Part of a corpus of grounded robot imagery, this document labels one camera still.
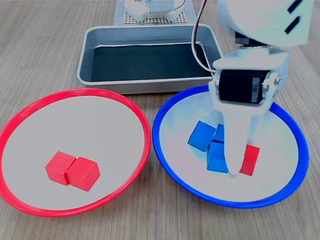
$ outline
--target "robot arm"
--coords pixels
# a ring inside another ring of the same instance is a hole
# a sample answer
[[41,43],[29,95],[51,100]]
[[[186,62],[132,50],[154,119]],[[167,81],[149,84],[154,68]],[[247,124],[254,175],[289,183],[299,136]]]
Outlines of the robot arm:
[[124,9],[138,23],[146,19],[173,22],[185,9],[186,0],[125,0]]
[[248,142],[257,141],[264,115],[287,80],[289,54],[281,48],[308,42],[313,1],[219,0],[218,23],[242,46],[215,61],[216,70],[199,61],[194,45],[206,1],[192,32],[192,51],[214,73],[209,91],[213,108],[223,115],[224,155],[229,172],[236,175]]

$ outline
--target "aluminum tray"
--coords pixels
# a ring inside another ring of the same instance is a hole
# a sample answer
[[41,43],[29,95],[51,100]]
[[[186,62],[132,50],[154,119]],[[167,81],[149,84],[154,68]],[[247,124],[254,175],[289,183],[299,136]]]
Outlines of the aluminum tray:
[[[98,26],[85,32],[77,71],[77,80],[89,88],[101,88],[119,94],[180,92],[205,85],[212,77],[187,77],[171,79],[92,81],[95,49],[98,47],[190,44],[193,24]],[[197,43],[202,46],[208,66],[221,58],[222,52],[213,30],[200,24]]]

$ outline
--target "blue bowl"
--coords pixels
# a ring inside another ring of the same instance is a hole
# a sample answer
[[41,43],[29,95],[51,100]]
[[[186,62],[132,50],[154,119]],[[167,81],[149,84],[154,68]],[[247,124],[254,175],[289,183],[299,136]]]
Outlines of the blue bowl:
[[169,99],[163,107],[159,110],[154,124],[153,124],[153,130],[152,130],[152,136],[153,136],[153,146],[154,150],[157,154],[157,157],[159,158],[160,163],[164,167],[164,169],[167,171],[167,173],[183,188],[188,190],[189,192],[193,193],[194,195],[208,201],[214,204],[218,204],[225,207],[231,207],[231,208],[240,208],[240,209],[252,209],[252,208],[261,208],[270,206],[273,204],[276,204],[285,198],[289,197],[291,194],[293,194],[299,186],[302,184],[303,180],[305,179],[307,172],[308,172],[308,166],[309,166],[309,150],[307,141],[298,126],[298,124],[295,122],[295,120],[278,104],[273,103],[270,111],[277,115],[280,119],[282,119],[288,127],[291,129],[292,133],[295,136],[297,146],[298,146],[298,165],[296,168],[296,171],[293,175],[293,178],[290,180],[290,182],[279,192],[277,192],[274,195],[271,195],[267,198],[257,200],[257,201],[250,201],[250,202],[233,202],[233,201],[226,201],[221,200],[218,198],[214,198],[212,196],[206,195],[197,189],[194,189],[187,183],[185,183],[179,176],[176,175],[176,173],[171,169],[169,166],[167,160],[164,157],[164,154],[162,152],[162,148],[160,145],[160,127],[161,123],[167,114],[167,112],[179,101],[181,101],[184,98],[187,98],[191,95],[199,94],[208,92],[209,88],[208,85],[203,86],[197,86],[194,88],[187,89],[185,91],[182,91],[175,96],[173,96],[171,99]]

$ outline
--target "table surface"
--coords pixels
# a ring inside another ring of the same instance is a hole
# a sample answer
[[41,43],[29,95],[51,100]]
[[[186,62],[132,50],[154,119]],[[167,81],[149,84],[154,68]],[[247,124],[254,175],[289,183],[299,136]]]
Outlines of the table surface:
[[[32,102],[62,90],[83,88],[76,80],[84,33],[113,25],[116,1],[0,0],[0,128]],[[200,2],[194,3],[195,12]],[[201,22],[215,31],[222,53],[236,49],[209,1]],[[137,180],[112,202],[77,216],[42,218],[0,199],[1,240],[316,240],[320,239],[320,3],[308,45],[289,50],[288,80],[277,98],[308,142],[310,165],[289,198],[259,209],[231,209],[206,202],[178,185],[153,148]],[[130,95],[152,126],[172,96]]]

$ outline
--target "cable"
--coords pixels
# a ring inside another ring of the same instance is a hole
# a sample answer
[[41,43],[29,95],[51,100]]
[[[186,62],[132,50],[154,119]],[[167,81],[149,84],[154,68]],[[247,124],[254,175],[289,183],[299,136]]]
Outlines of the cable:
[[210,72],[210,73],[216,73],[215,70],[212,70],[210,68],[207,68],[205,65],[203,65],[203,63],[200,61],[200,59],[198,58],[197,55],[197,51],[196,51],[196,38],[197,38],[197,30],[198,30],[198,26],[199,26],[199,21],[200,21],[200,17],[204,11],[205,5],[207,3],[207,0],[203,0],[202,1],[202,5],[200,7],[200,11],[198,13],[198,17],[196,18],[193,30],[192,30],[192,41],[191,41],[191,48],[192,48],[192,53],[193,56],[195,58],[195,60],[197,61],[197,63],[206,71]]
[[183,0],[183,3],[180,6],[176,7],[174,10],[181,8],[185,3],[186,3],[186,0]]

